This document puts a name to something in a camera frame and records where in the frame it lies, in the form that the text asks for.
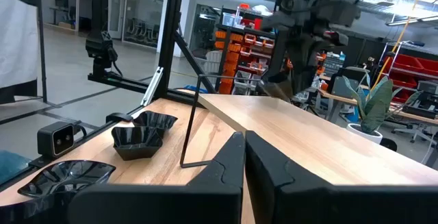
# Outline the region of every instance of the white pot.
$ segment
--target white pot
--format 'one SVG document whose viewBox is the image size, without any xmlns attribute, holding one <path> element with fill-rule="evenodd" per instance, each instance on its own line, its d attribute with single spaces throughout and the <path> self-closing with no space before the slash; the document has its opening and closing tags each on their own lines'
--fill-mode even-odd
<svg viewBox="0 0 438 224">
<path fill-rule="evenodd" d="M 357 125 L 357 124 L 351 123 L 351 124 L 347 125 L 348 131 L 350 131 L 354 134 L 360 135 L 361 137 L 366 138 L 368 140 L 371 140 L 372 142 L 375 142 L 378 145 L 381 143 L 383 136 L 382 136 L 382 134 L 380 134 L 380 132 L 374 131 L 373 132 L 374 135 L 370 135 L 370 134 L 366 134 L 366 133 L 361 132 L 360 129 L 361 129 L 361 126 Z"/>
</svg>

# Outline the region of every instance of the potted plant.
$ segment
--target potted plant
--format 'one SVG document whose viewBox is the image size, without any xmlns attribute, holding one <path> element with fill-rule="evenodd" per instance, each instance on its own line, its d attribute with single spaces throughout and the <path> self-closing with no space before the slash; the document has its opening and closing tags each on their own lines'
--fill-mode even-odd
<svg viewBox="0 0 438 224">
<path fill-rule="evenodd" d="M 367 79 L 367 85 L 370 86 L 370 76 L 366 74 L 364 78 L 365 77 Z M 392 91 L 394 85 L 392 80 L 388 79 L 387 76 L 382 78 L 367 96 L 360 84 L 357 90 L 354 90 L 350 85 L 350 80 L 346 77 L 344 77 L 344 80 L 347 87 L 352 91 L 353 97 L 357 101 L 359 116 L 361 117 L 360 125 L 350 123 L 347 126 L 347 130 L 378 144 L 380 144 L 382 140 L 382 134 L 380 134 L 377 129 L 382 125 L 383 121 L 388 119 L 395 112 L 401 110 L 404 105 L 413 103 L 421 94 L 421 92 L 413 93 L 404 104 L 390 112 L 389 107 L 391 100 L 401 88 Z"/>
</svg>

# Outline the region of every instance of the white cloth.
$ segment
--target white cloth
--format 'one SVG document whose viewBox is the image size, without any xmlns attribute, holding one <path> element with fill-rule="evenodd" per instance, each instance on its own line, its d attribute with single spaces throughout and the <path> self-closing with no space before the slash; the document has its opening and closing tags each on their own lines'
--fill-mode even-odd
<svg viewBox="0 0 438 224">
<path fill-rule="evenodd" d="M 36 7 L 19 0 L 0 0 L 0 88 L 37 78 Z"/>
</svg>

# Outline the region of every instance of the door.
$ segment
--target door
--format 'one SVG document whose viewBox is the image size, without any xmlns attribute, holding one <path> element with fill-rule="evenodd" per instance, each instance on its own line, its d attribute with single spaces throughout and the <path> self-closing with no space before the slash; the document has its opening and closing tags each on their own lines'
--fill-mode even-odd
<svg viewBox="0 0 438 224">
<path fill-rule="evenodd" d="M 108 0 L 108 32 L 112 38 L 121 39 L 125 0 Z"/>
</svg>

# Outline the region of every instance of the gray floor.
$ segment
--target gray floor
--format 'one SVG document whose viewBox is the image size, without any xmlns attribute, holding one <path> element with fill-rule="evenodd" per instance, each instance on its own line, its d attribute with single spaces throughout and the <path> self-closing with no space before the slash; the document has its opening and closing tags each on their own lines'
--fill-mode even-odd
<svg viewBox="0 0 438 224">
<path fill-rule="evenodd" d="M 48 100 L 51 103 L 61 104 L 62 107 L 53 108 L 36 100 L 0 105 L 0 121 L 16 115 L 41 110 L 42 108 L 49 109 L 45 110 L 47 112 L 45 115 L 44 113 L 35 114 L 0 125 L 0 150 L 5 149 L 30 159 L 38 157 L 36 132 L 41 127 L 58 121 L 53 117 L 81 120 L 89 124 L 90 127 L 98 127 L 105 123 L 106 115 L 112 112 L 129 112 L 138 107 L 142 97 L 140 93 L 87 80 L 87 75 L 92 71 L 92 59 L 86 53 L 85 38 L 45 29 L 44 40 Z M 159 54 L 118 41 L 114 44 L 118 53 L 117 65 L 125 77 L 144 79 L 153 75 L 158 65 Z M 186 59 L 173 58 L 169 88 L 182 88 L 187 85 L 195 86 L 195 76 L 195 72 Z M 100 92 L 103 93 L 70 103 L 71 100 Z M 347 123 L 339 118 L 337 124 L 345 127 Z M 412 144 L 409 142 L 410 135 L 391 133 L 391 130 L 396 126 L 386 123 L 382 125 L 379 132 L 384 137 L 396 141 L 398 153 L 418 162 L 421 161 L 427 151 L 428 142 L 417 139 Z"/>
</svg>

